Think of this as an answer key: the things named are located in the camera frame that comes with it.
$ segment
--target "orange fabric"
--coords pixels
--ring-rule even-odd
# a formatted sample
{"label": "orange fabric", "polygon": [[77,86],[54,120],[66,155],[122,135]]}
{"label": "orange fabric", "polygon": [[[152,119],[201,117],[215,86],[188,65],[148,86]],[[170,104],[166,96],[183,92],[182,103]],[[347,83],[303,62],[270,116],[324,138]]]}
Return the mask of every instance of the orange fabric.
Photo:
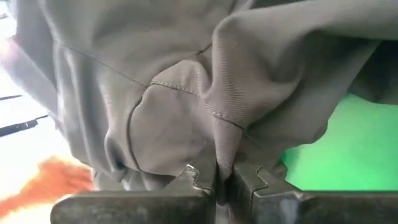
{"label": "orange fabric", "polygon": [[65,195],[93,190],[90,171],[51,157],[39,164],[39,173],[17,195],[0,201],[0,220],[12,212],[40,204],[54,204]]}

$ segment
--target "green surface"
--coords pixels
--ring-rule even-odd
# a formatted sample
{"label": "green surface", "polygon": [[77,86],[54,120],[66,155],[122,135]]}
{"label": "green surface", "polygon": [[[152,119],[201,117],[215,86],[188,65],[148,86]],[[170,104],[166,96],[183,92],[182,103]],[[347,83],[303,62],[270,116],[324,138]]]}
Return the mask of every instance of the green surface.
{"label": "green surface", "polygon": [[282,160],[303,190],[398,190],[398,106],[348,95],[320,140]]}

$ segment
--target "seam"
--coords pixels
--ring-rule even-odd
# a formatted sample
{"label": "seam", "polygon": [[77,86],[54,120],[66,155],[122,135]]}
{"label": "seam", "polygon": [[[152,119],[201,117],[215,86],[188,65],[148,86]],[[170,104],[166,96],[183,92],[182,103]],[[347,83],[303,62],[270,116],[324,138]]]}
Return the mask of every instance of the seam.
{"label": "seam", "polygon": [[77,50],[77,49],[68,47],[68,46],[66,46],[63,42],[61,42],[61,41],[59,41],[59,40],[57,40],[57,39],[54,39],[54,38],[53,38],[53,41],[56,42],[56,43],[58,43],[58,44],[60,44],[62,47],[65,47],[66,49],[69,49],[69,50],[72,50],[72,51],[77,52],[77,53],[79,53],[79,54],[82,54],[82,55],[84,55],[84,56],[86,56],[86,57],[92,59],[93,61],[95,61],[95,62],[97,62],[97,63],[100,63],[101,65],[105,66],[106,68],[108,68],[108,69],[114,71],[116,74],[121,75],[121,76],[123,76],[124,78],[127,78],[128,80],[130,80],[130,81],[132,81],[132,82],[135,82],[135,83],[137,83],[137,84],[140,85],[140,86],[143,86],[144,88],[148,88],[148,85],[145,85],[144,83],[142,83],[142,82],[140,82],[140,81],[137,81],[137,80],[135,80],[135,79],[133,79],[133,78],[131,78],[131,77],[129,77],[129,76],[127,76],[127,75],[125,75],[125,74],[119,72],[119,71],[117,71],[117,70],[114,69],[113,67],[110,67],[109,65],[107,65],[107,64],[105,64],[104,62],[98,60],[97,58],[95,58],[95,57],[92,56],[92,55],[88,55],[88,54],[86,54],[86,53],[84,53],[84,52],[82,52],[82,51],[80,51],[80,50]]}
{"label": "seam", "polygon": [[201,55],[201,54],[205,53],[211,46],[213,46],[213,43],[208,44],[204,49],[198,50],[197,53],[195,53],[191,56],[188,56],[187,58],[192,57],[192,56]]}
{"label": "seam", "polygon": [[223,121],[226,121],[226,122],[228,122],[228,123],[230,123],[230,124],[233,124],[234,126],[240,128],[240,129],[244,130],[242,124],[239,124],[239,123],[237,123],[237,122],[231,121],[230,119],[228,119],[228,118],[227,118],[225,115],[223,115],[222,113],[212,112],[212,111],[210,111],[210,112],[211,112],[211,114],[212,114],[215,118],[218,118],[218,119],[221,119],[221,120],[223,120]]}
{"label": "seam", "polygon": [[140,105],[141,101],[142,101],[142,95],[141,95],[141,97],[139,98],[139,101],[138,101],[135,105],[133,105],[133,107],[131,108],[131,111],[130,111],[129,116],[128,116],[128,118],[127,118],[127,130],[126,130],[127,145],[128,145],[129,151],[130,151],[130,153],[131,153],[132,159],[133,159],[133,161],[136,163],[136,167],[137,167],[137,169],[138,169],[139,171],[141,171],[141,168],[139,167],[137,157],[136,157],[136,155],[134,154],[134,150],[133,150],[133,148],[132,148],[132,142],[131,142],[131,138],[130,138],[130,132],[131,132],[131,128],[132,128],[131,125],[130,125],[130,123],[131,123],[131,119],[132,119],[132,114],[133,114],[133,112],[136,110],[137,106]]}
{"label": "seam", "polygon": [[[171,89],[173,89],[173,90],[179,90],[179,91],[182,91],[182,92],[184,92],[184,93],[193,94],[193,95],[195,95],[195,96],[200,96],[199,93],[196,92],[196,91],[189,90],[188,88],[184,88],[184,87],[182,87],[182,86],[175,85],[175,84],[171,84],[171,83],[167,83],[167,82],[162,82],[162,81],[154,80],[154,81],[152,81],[151,85],[159,85],[159,86],[163,86],[163,87],[166,87],[166,88],[171,88]],[[228,123],[231,123],[231,124],[233,124],[234,126],[236,126],[236,127],[240,128],[240,129],[244,130],[242,124],[239,124],[239,123],[236,123],[236,122],[231,121],[231,120],[228,119],[227,116],[225,116],[223,113],[214,112],[214,111],[211,111],[211,110],[209,110],[209,109],[206,109],[206,110],[208,110],[208,111],[211,113],[211,115],[213,115],[215,118],[221,119],[221,120],[226,121],[226,122],[228,122]]]}
{"label": "seam", "polygon": [[245,137],[249,142],[253,144],[253,146],[261,151],[261,146],[253,139],[253,137],[247,131],[243,132],[243,137]]}
{"label": "seam", "polygon": [[151,85],[160,85],[160,86],[164,86],[164,87],[169,87],[169,88],[174,89],[174,90],[180,90],[180,91],[183,91],[185,93],[190,93],[190,94],[194,94],[196,96],[199,96],[199,93],[197,93],[197,92],[195,92],[193,90],[189,90],[188,88],[184,88],[184,87],[182,87],[180,85],[174,85],[174,84],[167,83],[167,82],[162,82],[162,81],[155,80],[155,81],[152,81]]}

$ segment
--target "gray fabric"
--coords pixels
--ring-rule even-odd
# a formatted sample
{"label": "gray fabric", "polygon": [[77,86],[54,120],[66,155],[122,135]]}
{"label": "gray fabric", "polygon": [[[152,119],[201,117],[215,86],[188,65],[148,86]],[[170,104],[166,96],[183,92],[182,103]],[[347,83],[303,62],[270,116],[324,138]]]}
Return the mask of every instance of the gray fabric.
{"label": "gray fabric", "polygon": [[237,150],[271,169],[322,136],[347,91],[397,103],[396,0],[17,2],[36,70],[4,66],[115,183],[142,171],[156,189],[209,148],[223,179]]}

